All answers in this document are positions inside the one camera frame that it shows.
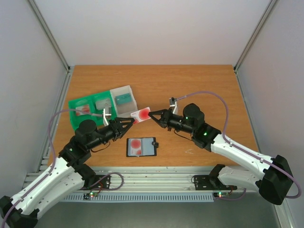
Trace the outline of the white card red circle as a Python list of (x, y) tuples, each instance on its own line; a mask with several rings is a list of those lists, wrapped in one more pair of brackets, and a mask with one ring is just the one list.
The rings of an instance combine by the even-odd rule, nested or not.
[(141, 139), (133, 138), (128, 141), (128, 155), (139, 157), (142, 154)]
[(140, 122), (146, 121), (150, 119), (149, 116), (150, 108), (146, 107), (141, 110), (135, 111), (131, 113), (131, 117), (134, 119), (133, 124), (138, 124)]

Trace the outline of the black card holder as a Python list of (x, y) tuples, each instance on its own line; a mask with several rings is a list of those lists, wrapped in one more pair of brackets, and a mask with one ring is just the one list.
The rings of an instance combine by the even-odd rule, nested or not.
[[(126, 157), (136, 157), (136, 156), (128, 155), (129, 139), (133, 139), (133, 138), (126, 139)], [(143, 137), (137, 139), (141, 139), (142, 154), (139, 157), (152, 157), (157, 155), (157, 149), (159, 148), (159, 143), (156, 141), (155, 137)]]

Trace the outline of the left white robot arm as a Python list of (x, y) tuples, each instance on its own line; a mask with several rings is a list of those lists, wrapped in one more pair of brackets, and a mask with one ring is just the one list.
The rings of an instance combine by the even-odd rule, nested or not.
[(0, 199), (1, 226), (33, 228), (64, 197), (82, 188), (94, 187), (96, 173), (85, 164), (92, 149), (122, 138), (133, 123), (133, 118), (117, 117), (98, 129), (93, 120), (82, 121), (44, 172), (19, 193)]

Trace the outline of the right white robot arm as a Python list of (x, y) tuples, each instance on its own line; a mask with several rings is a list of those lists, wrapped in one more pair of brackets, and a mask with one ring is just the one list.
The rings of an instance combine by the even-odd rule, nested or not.
[(257, 191), (268, 202), (281, 205), (287, 197), (293, 180), (288, 161), (281, 155), (271, 157), (255, 152), (205, 122), (200, 108), (191, 103), (184, 107), (183, 114), (174, 114), (171, 108), (149, 112), (149, 116), (162, 128), (191, 134), (196, 146), (222, 155), (244, 168), (237, 171), (225, 165), (216, 165), (209, 174), (214, 188), (233, 185)]

